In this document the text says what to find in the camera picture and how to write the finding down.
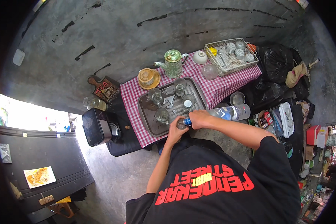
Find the metal basket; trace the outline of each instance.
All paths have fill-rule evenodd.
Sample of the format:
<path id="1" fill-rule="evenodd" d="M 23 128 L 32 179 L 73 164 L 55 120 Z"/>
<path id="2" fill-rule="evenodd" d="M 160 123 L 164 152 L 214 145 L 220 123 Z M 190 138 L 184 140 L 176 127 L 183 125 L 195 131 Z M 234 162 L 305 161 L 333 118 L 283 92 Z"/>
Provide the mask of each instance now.
<path id="1" fill-rule="evenodd" d="M 237 41 L 241 41 L 245 44 L 246 49 L 249 50 L 251 54 L 254 56 L 253 62 L 247 63 L 243 60 L 238 60 L 235 57 L 235 55 L 229 55 L 226 52 L 225 50 L 226 44 L 229 42 L 233 42 L 235 44 Z M 217 41 L 217 42 L 205 44 L 204 51 L 206 52 L 210 62 L 217 67 L 218 75 L 222 77 L 232 72 L 236 72 L 241 69 L 245 69 L 247 67 L 256 65 L 258 63 L 259 59 L 256 57 L 257 53 L 256 52 L 254 53 L 254 50 L 251 47 L 249 47 L 247 43 L 249 42 L 245 42 L 243 38 L 235 38 L 235 39 L 229 39 L 229 40 L 224 40 L 224 41 Z M 220 50 L 221 56 L 223 57 L 224 61 L 226 63 L 228 62 L 227 67 L 224 66 L 224 63 L 221 60 L 220 56 L 213 55 L 213 53 L 209 50 L 210 47 Z"/>

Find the bottle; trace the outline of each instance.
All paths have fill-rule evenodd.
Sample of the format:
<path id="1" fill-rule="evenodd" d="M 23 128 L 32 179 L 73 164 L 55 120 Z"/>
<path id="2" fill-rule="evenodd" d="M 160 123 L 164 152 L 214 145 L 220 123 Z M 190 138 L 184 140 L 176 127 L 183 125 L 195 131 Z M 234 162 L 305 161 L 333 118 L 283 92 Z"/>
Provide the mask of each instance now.
<path id="1" fill-rule="evenodd" d="M 181 118 L 177 122 L 177 128 L 184 130 L 188 125 L 191 125 L 191 124 L 192 122 L 190 121 L 189 118 L 188 119 Z"/>
<path id="2" fill-rule="evenodd" d="M 90 99 L 88 97 L 85 97 L 83 99 L 83 105 L 87 107 L 87 110 L 90 110 L 91 108 L 97 108 L 99 110 L 106 111 L 107 110 L 107 104 L 105 101 L 100 100 L 98 98 Z"/>
<path id="3" fill-rule="evenodd" d="M 250 117 L 250 107 L 247 104 L 225 106 L 208 110 L 208 113 L 224 120 L 238 121 Z"/>

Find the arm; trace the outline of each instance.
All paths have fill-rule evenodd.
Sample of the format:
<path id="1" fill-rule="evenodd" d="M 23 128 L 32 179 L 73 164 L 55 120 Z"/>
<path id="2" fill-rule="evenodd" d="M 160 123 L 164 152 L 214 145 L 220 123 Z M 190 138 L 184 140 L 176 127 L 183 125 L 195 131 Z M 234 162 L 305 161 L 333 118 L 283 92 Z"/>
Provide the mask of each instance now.
<path id="1" fill-rule="evenodd" d="M 260 142 L 267 136 L 276 137 L 261 128 L 248 124 L 224 120 L 210 115 L 206 110 L 195 110 L 189 113 L 193 129 L 209 128 L 224 133 L 228 137 L 242 143 L 243 145 L 257 150 Z"/>
<path id="2" fill-rule="evenodd" d="M 157 165 L 148 180 L 146 193 L 157 193 L 164 178 L 166 177 L 172 148 L 181 139 L 182 135 L 188 131 L 188 127 L 184 130 L 177 128 L 177 121 L 180 118 L 185 117 L 178 116 L 169 126 L 168 138 L 164 144 L 162 154 L 158 159 Z"/>

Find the gray wall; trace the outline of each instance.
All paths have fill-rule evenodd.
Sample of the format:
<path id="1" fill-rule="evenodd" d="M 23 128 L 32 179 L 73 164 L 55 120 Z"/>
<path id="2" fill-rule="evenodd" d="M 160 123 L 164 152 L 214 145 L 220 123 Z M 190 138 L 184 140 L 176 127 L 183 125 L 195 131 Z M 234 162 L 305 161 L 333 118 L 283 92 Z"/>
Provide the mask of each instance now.
<path id="1" fill-rule="evenodd" d="M 279 41 L 297 29 L 303 14 L 287 0 L 50 0 L 22 39 L 30 17 L 18 32 L 1 93 L 82 114 L 94 73 L 124 83 L 169 49 L 189 53 L 237 37 Z M 21 66 L 12 63 L 17 48 L 26 53 Z"/>
<path id="2" fill-rule="evenodd" d="M 320 59 L 310 70 L 311 87 L 309 100 L 315 104 L 312 125 L 336 122 L 336 46 L 317 13 L 306 9 L 303 24 L 285 39 L 282 44 L 299 49 L 307 64 Z"/>

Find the hand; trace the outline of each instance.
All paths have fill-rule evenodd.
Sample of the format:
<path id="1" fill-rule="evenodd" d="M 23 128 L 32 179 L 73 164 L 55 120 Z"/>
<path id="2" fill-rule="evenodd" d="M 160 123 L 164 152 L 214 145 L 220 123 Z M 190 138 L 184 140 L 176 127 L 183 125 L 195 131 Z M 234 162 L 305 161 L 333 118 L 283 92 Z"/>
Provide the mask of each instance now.
<path id="1" fill-rule="evenodd" d="M 213 116 L 206 110 L 195 110 L 189 113 L 189 118 L 192 122 L 192 128 L 197 130 L 208 127 Z"/>
<path id="2" fill-rule="evenodd" d="M 174 119 L 174 121 L 169 125 L 169 133 L 168 133 L 166 144 L 168 143 L 168 144 L 171 144 L 171 146 L 173 146 L 175 143 L 177 143 L 181 139 L 182 135 L 189 130 L 188 127 L 186 127 L 183 130 L 177 128 L 177 122 L 181 118 L 185 118 L 185 117 L 177 116 Z"/>

